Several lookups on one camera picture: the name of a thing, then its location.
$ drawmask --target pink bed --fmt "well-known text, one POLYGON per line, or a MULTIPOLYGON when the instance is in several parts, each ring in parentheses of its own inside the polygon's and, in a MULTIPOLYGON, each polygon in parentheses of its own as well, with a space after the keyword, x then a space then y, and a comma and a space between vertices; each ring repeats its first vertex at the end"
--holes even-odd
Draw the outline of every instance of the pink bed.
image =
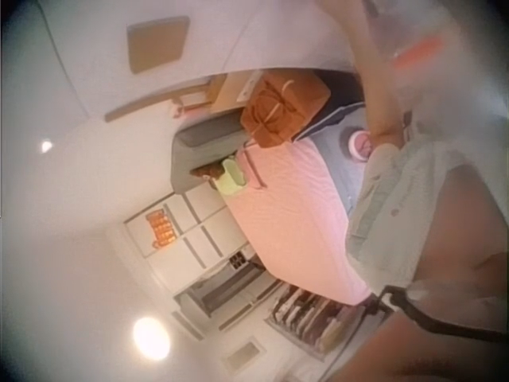
POLYGON ((313 142, 253 145, 238 156, 266 188, 248 187, 225 200, 267 270, 338 302, 362 302, 369 291, 344 252, 348 217, 313 142))

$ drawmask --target white furniture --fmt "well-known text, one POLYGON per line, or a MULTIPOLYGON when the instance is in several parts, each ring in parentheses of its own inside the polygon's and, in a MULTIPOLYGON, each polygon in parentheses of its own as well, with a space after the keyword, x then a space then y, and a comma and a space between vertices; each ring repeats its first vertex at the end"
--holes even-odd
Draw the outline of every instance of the white furniture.
POLYGON ((139 255, 172 295, 179 294, 246 246, 247 239, 222 197, 208 183, 185 195, 171 194, 125 222, 139 255), (177 239, 154 249, 146 216, 164 210, 177 239))

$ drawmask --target person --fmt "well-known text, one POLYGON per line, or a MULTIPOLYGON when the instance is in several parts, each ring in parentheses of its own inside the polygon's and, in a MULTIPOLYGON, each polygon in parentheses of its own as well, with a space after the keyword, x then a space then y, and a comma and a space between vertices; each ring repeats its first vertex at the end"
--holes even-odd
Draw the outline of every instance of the person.
MULTIPOLYGON (((350 217, 350 264, 375 294, 435 280, 507 297, 507 224, 475 166, 445 142, 405 142, 390 65, 361 0, 317 3, 348 38, 373 146, 350 217)), ((491 380, 494 354, 505 351, 427 333, 397 311, 331 381, 491 380)))

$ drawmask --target brown object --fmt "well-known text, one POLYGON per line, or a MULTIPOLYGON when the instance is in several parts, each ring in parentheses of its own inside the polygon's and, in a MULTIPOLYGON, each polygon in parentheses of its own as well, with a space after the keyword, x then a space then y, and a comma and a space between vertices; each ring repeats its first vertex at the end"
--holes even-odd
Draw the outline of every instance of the brown object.
POLYGON ((256 84, 240 122, 260 147, 278 146, 301 131, 330 95, 312 70, 271 69, 256 84))
POLYGON ((218 74, 217 76, 212 77, 210 83, 208 84, 207 90, 208 102, 214 103, 217 100, 217 97, 224 86, 227 76, 228 76, 227 74, 218 74))
POLYGON ((219 179, 224 174, 223 160, 209 163, 208 165, 198 167, 197 169, 189 171, 194 177, 201 177, 206 181, 211 179, 219 179))
POLYGON ((248 83, 251 80, 259 80, 257 72, 255 70, 242 70, 241 72, 232 72, 224 75, 224 81, 211 105, 210 112, 221 113, 246 106, 250 95, 243 99, 242 93, 244 89, 249 88, 248 83))
POLYGON ((207 84, 193 85, 186 88, 168 90, 167 92, 157 93, 141 99, 137 99, 134 102, 128 103, 127 105, 110 111, 104 116, 104 120, 106 122, 111 122, 122 118, 125 115, 141 110, 144 107, 168 101, 170 99, 179 104, 182 103, 181 98, 199 94, 205 94, 205 101, 203 103, 191 104, 187 106, 182 105, 182 111, 190 111, 199 107, 208 107, 216 101, 217 96, 223 87, 224 81, 226 80, 226 77, 227 75, 220 74, 218 76, 213 76, 207 84))
POLYGON ((127 27, 129 66, 137 74, 178 60, 184 51, 187 16, 143 22, 127 27))

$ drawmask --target orange object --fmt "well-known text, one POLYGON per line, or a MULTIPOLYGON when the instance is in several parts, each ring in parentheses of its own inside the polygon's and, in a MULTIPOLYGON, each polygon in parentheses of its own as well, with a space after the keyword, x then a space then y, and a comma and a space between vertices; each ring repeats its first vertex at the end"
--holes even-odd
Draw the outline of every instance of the orange object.
POLYGON ((278 146, 301 131, 330 95, 312 70, 267 70, 254 87, 240 122, 260 147, 278 146))
POLYGON ((400 54, 392 64, 396 69, 410 68, 436 56, 443 46, 444 42, 440 36, 428 37, 400 54))
POLYGON ((166 216, 164 209, 151 212, 147 214, 145 218, 149 221, 153 234, 156 237, 156 240, 152 243, 152 247, 155 249, 163 248, 175 241, 177 236, 175 235, 173 226, 166 216))

